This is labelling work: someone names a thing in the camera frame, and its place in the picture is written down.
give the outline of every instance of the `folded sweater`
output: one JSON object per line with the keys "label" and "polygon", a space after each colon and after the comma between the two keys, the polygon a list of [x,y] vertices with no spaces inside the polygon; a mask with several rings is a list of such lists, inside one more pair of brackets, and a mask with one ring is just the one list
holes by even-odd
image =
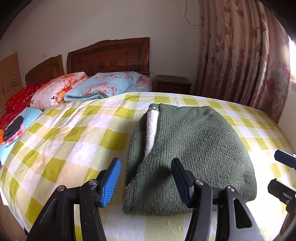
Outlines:
{"label": "folded sweater", "polygon": [[167,215],[190,212],[181,202],[170,164],[184,168],[210,186],[234,186],[254,200],[257,183],[248,152],[236,131],[212,107],[151,104],[159,110],[154,145],[144,158],[147,113],[132,133],[126,174],[125,213]]}

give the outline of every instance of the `curtain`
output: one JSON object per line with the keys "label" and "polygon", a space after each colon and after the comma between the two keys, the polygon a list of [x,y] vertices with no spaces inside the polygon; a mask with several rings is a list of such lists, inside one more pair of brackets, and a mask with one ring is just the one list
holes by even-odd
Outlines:
{"label": "curtain", "polygon": [[277,123],[290,83],[289,38],[257,0],[201,0],[195,95],[265,111]]}

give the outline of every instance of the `yellow checkered tablecloth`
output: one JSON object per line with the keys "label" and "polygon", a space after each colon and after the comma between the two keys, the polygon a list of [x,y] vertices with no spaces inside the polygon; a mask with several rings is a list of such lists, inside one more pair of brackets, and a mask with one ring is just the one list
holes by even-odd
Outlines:
{"label": "yellow checkered tablecloth", "polygon": [[[113,157],[119,157],[123,163],[122,174],[111,203],[100,209],[107,240],[184,240],[190,215],[156,217],[122,212],[129,139],[135,124],[151,103],[209,105],[232,125],[246,146],[255,169],[258,194],[247,205],[266,240],[273,238],[286,213],[285,205],[267,192],[267,185],[271,179],[279,178],[296,187],[295,170],[273,158],[277,149],[293,152],[279,127],[266,113],[243,105],[153,92],[125,93],[103,100],[56,105],[27,129],[0,172],[5,198],[24,228],[31,229],[57,186],[81,186],[106,169]],[[75,229],[77,239],[81,240],[77,207]]]}

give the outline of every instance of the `silver bolt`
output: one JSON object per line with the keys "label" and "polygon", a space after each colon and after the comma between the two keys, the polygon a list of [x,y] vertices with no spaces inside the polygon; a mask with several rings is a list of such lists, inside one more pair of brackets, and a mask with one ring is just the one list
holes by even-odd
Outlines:
{"label": "silver bolt", "polygon": [[96,179],[90,179],[89,180],[89,185],[95,185],[97,183]]}
{"label": "silver bolt", "polygon": [[57,187],[57,190],[59,192],[64,191],[65,190],[65,186],[64,185],[60,185],[60,186]]}
{"label": "silver bolt", "polygon": [[195,180],[195,183],[197,185],[201,186],[201,185],[203,185],[204,182],[202,180],[197,179],[197,180]]}
{"label": "silver bolt", "polygon": [[235,188],[233,186],[227,186],[227,189],[231,192],[234,192],[235,191]]}

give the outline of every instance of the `wooden headboard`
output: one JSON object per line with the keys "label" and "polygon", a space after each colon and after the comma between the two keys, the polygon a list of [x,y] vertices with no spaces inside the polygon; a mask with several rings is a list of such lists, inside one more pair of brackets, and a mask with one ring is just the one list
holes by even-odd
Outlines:
{"label": "wooden headboard", "polygon": [[148,75],[150,38],[104,40],[68,53],[67,73],[136,71]]}
{"label": "wooden headboard", "polygon": [[37,85],[65,74],[62,55],[50,57],[26,74],[27,85]]}

